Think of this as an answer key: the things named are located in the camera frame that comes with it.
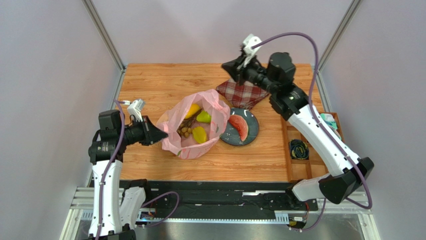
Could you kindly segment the fake watermelon slice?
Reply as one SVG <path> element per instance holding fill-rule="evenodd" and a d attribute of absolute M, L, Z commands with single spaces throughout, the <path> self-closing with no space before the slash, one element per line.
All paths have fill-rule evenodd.
<path fill-rule="evenodd" d="M 233 114 L 229 117 L 228 122 L 237 130 L 241 141 L 244 142 L 249 134 L 247 121 L 242 116 Z"/>

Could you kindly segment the yellow green fake mango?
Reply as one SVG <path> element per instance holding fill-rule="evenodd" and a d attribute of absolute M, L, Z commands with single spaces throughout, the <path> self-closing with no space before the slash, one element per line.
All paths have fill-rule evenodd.
<path fill-rule="evenodd" d="M 206 130 L 202 126 L 193 128 L 192 136 L 198 144 L 203 144 L 208 141 Z"/>

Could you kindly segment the pink plastic bag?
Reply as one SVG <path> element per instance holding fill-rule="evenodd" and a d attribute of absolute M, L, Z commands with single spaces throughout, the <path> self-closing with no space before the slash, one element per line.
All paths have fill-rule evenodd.
<path fill-rule="evenodd" d="M 184 97 L 167 110 L 156 126 L 168 137 L 162 149 L 181 159 L 196 159 L 207 153 L 225 132 L 230 107 L 210 89 Z"/>

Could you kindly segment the fake grape bunch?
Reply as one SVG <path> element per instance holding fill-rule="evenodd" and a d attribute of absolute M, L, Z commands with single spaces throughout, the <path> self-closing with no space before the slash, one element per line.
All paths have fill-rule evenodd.
<path fill-rule="evenodd" d="M 176 132 L 184 138 L 189 138 L 193 132 L 193 125 L 195 124 L 195 120 L 185 119 L 178 127 Z"/>

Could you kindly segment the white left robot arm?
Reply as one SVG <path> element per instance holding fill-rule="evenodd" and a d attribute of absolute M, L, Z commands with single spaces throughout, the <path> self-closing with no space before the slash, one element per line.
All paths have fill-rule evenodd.
<path fill-rule="evenodd" d="M 92 164 L 94 197 L 89 240 L 134 240 L 140 208 L 147 198 L 146 179 L 132 180 L 119 195 L 120 175 L 127 146 L 150 146 L 168 137 L 147 116 L 124 124 L 120 110 L 98 115 L 99 130 L 88 149 Z"/>

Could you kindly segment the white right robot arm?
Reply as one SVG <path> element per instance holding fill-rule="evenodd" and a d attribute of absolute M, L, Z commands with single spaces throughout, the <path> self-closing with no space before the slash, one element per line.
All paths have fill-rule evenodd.
<path fill-rule="evenodd" d="M 250 82 L 270 93 L 269 102 L 281 117 L 296 128 L 325 163 L 328 173 L 300 180 L 289 188 L 293 202 L 325 198 L 333 204 L 347 200 L 374 168 L 369 157 L 361 158 L 331 130 L 321 118 L 308 95 L 294 83 L 296 66 L 287 52 L 275 52 L 267 67 L 257 58 L 245 64 L 246 56 L 223 63 L 221 67 L 232 80 L 242 85 Z"/>

